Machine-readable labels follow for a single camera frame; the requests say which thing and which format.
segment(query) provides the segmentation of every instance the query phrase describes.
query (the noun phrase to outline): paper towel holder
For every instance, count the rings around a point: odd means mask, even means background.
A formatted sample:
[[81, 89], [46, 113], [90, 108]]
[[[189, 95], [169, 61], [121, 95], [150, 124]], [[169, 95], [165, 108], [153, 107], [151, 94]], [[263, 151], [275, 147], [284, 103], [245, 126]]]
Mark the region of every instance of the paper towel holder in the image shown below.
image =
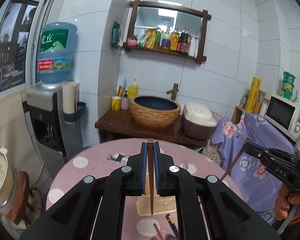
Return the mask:
[[63, 120], [65, 123], [72, 124], [79, 120], [85, 113], [87, 109], [87, 104], [84, 102], [77, 102], [77, 111], [73, 114], [66, 114], [62, 111]]

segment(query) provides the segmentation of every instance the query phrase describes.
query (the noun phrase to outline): cable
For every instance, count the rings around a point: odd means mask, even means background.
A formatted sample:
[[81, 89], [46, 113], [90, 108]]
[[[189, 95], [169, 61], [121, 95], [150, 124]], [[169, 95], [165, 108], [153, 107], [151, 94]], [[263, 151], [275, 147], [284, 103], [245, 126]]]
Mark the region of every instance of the cable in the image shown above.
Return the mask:
[[41, 172], [42, 172], [42, 169], [43, 169], [43, 166], [44, 166], [44, 163], [43, 163], [42, 166], [41, 166], [41, 169], [40, 169], [40, 172], [39, 172], [39, 174], [38, 174], [38, 177], [34, 180], [34, 182], [32, 182], [32, 184], [30, 185], [30, 187], [32, 187], [33, 184], [35, 184], [35, 183], [37, 182], [37, 180], [39, 179], [39, 177], [40, 177], [40, 175], [41, 175]]

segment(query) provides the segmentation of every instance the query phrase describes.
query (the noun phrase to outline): red label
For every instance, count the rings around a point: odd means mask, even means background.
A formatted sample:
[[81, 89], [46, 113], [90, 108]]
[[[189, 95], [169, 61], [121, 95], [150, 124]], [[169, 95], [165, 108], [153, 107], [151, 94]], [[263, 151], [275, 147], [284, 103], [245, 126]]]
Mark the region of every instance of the red label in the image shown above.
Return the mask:
[[39, 60], [38, 70], [53, 69], [53, 60]]

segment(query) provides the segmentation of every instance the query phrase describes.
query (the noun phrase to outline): rice cooker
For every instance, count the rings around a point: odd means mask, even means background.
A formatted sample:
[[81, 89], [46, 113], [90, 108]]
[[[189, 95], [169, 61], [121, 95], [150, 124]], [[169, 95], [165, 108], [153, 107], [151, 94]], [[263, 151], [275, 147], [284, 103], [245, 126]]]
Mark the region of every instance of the rice cooker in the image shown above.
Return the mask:
[[182, 112], [182, 127], [187, 137], [208, 140], [217, 126], [211, 111], [196, 102], [187, 102]]

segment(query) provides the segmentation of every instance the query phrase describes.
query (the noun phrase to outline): soap dispenser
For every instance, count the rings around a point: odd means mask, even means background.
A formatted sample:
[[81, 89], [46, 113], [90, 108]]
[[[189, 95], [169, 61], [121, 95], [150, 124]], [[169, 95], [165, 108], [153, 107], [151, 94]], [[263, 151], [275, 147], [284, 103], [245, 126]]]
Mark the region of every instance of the soap dispenser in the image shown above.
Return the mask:
[[128, 87], [128, 99], [136, 97], [139, 93], [139, 86], [137, 85], [137, 79], [134, 79], [134, 82], [131, 86]]

